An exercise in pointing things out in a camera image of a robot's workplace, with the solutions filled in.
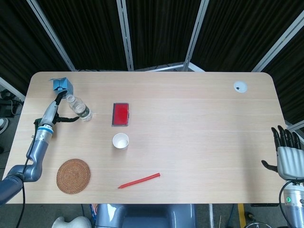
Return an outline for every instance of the round coaster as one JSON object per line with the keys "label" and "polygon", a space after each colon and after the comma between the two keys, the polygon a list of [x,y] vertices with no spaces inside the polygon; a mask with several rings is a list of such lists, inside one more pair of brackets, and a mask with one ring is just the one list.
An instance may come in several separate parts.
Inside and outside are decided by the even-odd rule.
{"label": "round coaster", "polygon": [[80,159],[71,159],[63,163],[57,172],[57,186],[67,194],[75,194],[86,188],[90,181],[89,166]]}

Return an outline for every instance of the water bottle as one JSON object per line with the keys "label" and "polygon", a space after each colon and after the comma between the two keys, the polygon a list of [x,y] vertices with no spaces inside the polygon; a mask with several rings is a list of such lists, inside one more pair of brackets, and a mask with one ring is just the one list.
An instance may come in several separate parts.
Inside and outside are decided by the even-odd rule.
{"label": "water bottle", "polygon": [[75,97],[74,95],[67,95],[66,98],[70,108],[80,117],[80,119],[83,121],[89,121],[92,119],[93,114],[91,110],[80,98]]}

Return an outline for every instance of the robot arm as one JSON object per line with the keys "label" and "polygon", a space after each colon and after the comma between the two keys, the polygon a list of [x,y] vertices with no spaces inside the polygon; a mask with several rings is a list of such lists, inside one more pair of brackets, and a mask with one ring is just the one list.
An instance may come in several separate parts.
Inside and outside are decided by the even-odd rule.
{"label": "robot arm", "polygon": [[295,132],[291,134],[281,126],[278,129],[280,134],[271,128],[275,139],[277,166],[269,165],[264,160],[262,164],[289,181],[284,189],[285,213],[282,205],[280,207],[290,228],[304,228],[304,151]]}
{"label": "robot arm", "polygon": [[7,203],[13,198],[23,187],[23,182],[37,181],[42,174],[42,161],[47,151],[48,144],[53,135],[52,127],[57,122],[74,122],[79,117],[61,118],[58,115],[58,106],[61,99],[67,92],[58,94],[46,109],[41,120],[35,121],[35,126],[38,127],[35,131],[33,139],[26,157],[33,161],[32,165],[15,165],[9,171],[7,177],[0,182],[0,206]]}

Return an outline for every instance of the white circle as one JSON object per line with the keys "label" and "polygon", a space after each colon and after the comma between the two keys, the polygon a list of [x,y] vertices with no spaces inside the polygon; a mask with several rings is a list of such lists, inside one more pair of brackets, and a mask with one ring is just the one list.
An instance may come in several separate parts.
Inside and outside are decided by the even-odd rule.
{"label": "white circle", "polygon": [[118,133],[113,137],[113,146],[118,149],[123,149],[129,145],[129,137],[124,133]]}
{"label": "white circle", "polygon": [[67,96],[66,96],[66,101],[68,101],[68,102],[73,102],[73,101],[75,101],[74,95],[72,95],[72,94],[67,95]]}
{"label": "white circle", "polygon": [[247,84],[242,81],[235,82],[233,87],[234,87],[235,91],[237,91],[239,93],[244,93],[247,91]]}

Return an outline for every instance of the red card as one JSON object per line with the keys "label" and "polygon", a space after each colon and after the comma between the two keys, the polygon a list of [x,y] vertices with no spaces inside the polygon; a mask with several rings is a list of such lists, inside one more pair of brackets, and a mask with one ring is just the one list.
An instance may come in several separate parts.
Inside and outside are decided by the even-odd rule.
{"label": "red card", "polygon": [[128,126],[129,122],[129,104],[114,103],[112,126]]}

